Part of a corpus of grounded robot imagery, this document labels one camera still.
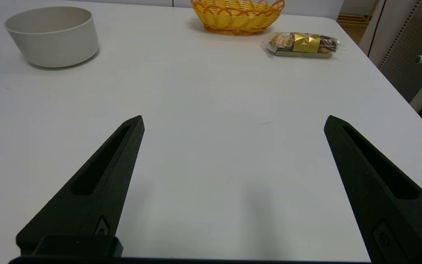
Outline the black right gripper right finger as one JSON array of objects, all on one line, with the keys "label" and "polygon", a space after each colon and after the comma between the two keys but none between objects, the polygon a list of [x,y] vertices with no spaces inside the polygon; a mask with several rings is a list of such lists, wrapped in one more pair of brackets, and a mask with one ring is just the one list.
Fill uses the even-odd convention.
[{"label": "black right gripper right finger", "polygon": [[324,132],[373,264],[422,264],[422,188],[348,122]]}]

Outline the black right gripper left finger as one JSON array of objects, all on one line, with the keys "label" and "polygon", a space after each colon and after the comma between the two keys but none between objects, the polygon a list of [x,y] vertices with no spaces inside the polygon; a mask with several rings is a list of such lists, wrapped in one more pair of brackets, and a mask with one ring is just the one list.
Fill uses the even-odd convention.
[{"label": "black right gripper left finger", "polygon": [[144,131],[140,115],[114,131],[17,234],[22,255],[47,236],[115,235]]}]

